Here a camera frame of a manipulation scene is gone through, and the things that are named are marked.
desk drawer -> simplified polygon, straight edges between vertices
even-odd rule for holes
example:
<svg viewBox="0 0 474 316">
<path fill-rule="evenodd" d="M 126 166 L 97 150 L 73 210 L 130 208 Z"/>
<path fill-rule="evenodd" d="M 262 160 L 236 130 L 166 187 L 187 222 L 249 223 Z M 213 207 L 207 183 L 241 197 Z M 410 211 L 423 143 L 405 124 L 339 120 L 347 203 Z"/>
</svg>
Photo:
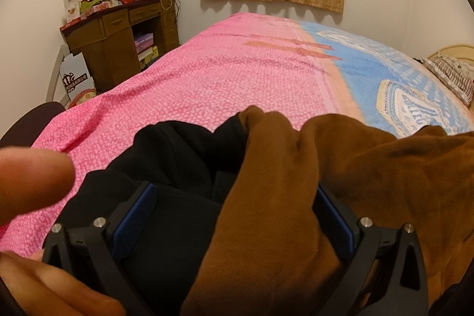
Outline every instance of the desk drawer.
<svg viewBox="0 0 474 316">
<path fill-rule="evenodd" d="M 129 12 L 127 10 L 120 10 L 102 17 L 104 23 L 105 35 L 108 37 L 115 34 L 117 31 L 126 29 L 130 26 Z"/>
<path fill-rule="evenodd" d="M 165 39 L 171 39 L 178 36 L 178 29 L 175 24 L 172 26 L 165 27 L 163 29 L 163 35 Z"/>
<path fill-rule="evenodd" d="M 94 42 L 100 42 L 103 39 L 105 39 L 105 33 L 103 22 L 100 18 L 88 21 L 84 26 L 79 27 L 66 36 L 69 50 L 74 50 Z"/>
<path fill-rule="evenodd" d="M 165 39 L 164 39 L 164 44 L 165 45 L 171 45 L 175 42 L 179 45 L 178 33 L 175 33 L 173 35 L 169 35 L 169 36 L 165 37 Z"/>
<path fill-rule="evenodd" d="M 171 50 L 176 49 L 177 47 L 179 47 L 179 40 L 178 40 L 178 38 L 176 38 L 175 41 L 166 42 L 166 43 L 164 44 L 164 50 L 165 50 L 166 52 L 170 52 Z"/>
<path fill-rule="evenodd" d="M 173 7 L 173 0 L 161 0 L 160 5 L 163 7 L 163 12 L 169 12 Z"/>
<path fill-rule="evenodd" d="M 163 14 L 163 8 L 161 7 L 160 3 L 151 4 L 145 7 L 145 9 L 146 9 L 146 14 L 149 17 L 159 16 Z"/>
<path fill-rule="evenodd" d="M 176 22 L 176 16 L 174 12 L 167 12 L 161 16 L 161 24 L 163 27 L 173 26 Z"/>
<path fill-rule="evenodd" d="M 145 20 L 148 17 L 148 7 L 139 7 L 129 11 L 130 23 L 135 24 L 139 23 L 142 20 Z"/>
</svg>

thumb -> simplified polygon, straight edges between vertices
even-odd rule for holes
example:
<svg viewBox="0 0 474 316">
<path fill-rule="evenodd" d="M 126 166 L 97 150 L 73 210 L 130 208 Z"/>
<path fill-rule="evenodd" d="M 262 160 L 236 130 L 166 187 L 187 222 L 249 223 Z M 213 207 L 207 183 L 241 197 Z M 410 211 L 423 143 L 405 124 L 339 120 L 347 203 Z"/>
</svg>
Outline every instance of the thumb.
<svg viewBox="0 0 474 316">
<path fill-rule="evenodd" d="M 74 184 L 67 154 L 45 149 L 0 149 L 0 224 L 55 204 Z"/>
</svg>

wooden desk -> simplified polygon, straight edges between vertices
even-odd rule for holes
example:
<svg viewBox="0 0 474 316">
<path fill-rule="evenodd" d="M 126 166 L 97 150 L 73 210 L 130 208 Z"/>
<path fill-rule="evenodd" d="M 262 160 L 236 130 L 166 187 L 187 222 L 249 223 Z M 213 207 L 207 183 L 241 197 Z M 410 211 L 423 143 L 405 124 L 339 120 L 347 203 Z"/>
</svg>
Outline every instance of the wooden desk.
<svg viewBox="0 0 474 316">
<path fill-rule="evenodd" d="M 153 33 L 160 55 L 179 46 L 175 0 L 141 0 L 91 15 L 63 31 L 80 52 L 97 91 L 105 92 L 140 72 L 134 35 Z"/>
</svg>

pink bedspread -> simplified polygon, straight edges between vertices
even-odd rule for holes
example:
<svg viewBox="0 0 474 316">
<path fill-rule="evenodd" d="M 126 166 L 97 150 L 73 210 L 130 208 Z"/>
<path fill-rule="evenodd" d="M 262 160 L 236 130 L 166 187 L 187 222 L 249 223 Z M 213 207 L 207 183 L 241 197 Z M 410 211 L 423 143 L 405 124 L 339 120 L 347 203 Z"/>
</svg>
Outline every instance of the pink bedspread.
<svg viewBox="0 0 474 316">
<path fill-rule="evenodd" d="M 343 113 L 363 121 L 331 48 L 296 22 L 237 14 L 168 53 L 148 70 L 56 117 L 35 147 L 68 153 L 76 167 L 70 194 L 56 205 L 19 216 L 4 230 L 1 250 L 28 256 L 86 174 L 105 168 L 135 133 L 165 120 L 214 130 L 249 105 L 278 110 L 295 128 L 312 116 Z"/>
</svg>

screw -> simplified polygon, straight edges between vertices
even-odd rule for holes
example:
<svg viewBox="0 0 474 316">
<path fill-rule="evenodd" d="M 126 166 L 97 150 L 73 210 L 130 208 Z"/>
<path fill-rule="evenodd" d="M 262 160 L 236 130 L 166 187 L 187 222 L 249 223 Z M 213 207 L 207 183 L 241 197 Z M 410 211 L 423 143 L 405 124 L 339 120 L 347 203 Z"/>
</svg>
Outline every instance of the screw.
<svg viewBox="0 0 474 316">
<path fill-rule="evenodd" d="M 370 228 L 372 225 L 374 225 L 374 222 L 372 221 L 371 218 L 369 217 L 362 217 L 360 219 L 360 224 L 364 227 L 364 228 Z"/>
<path fill-rule="evenodd" d="M 96 228 L 102 228 L 103 226 L 105 226 L 105 224 L 107 223 L 107 220 L 103 217 L 97 217 L 95 220 L 94 220 L 94 226 Z"/>
<path fill-rule="evenodd" d="M 53 233 L 59 233 L 63 226 L 61 224 L 54 224 L 53 227 L 51 228 L 51 231 Z"/>
<path fill-rule="evenodd" d="M 415 227 L 412 224 L 405 224 L 403 228 L 405 229 L 406 233 L 413 233 L 415 231 Z"/>
</svg>

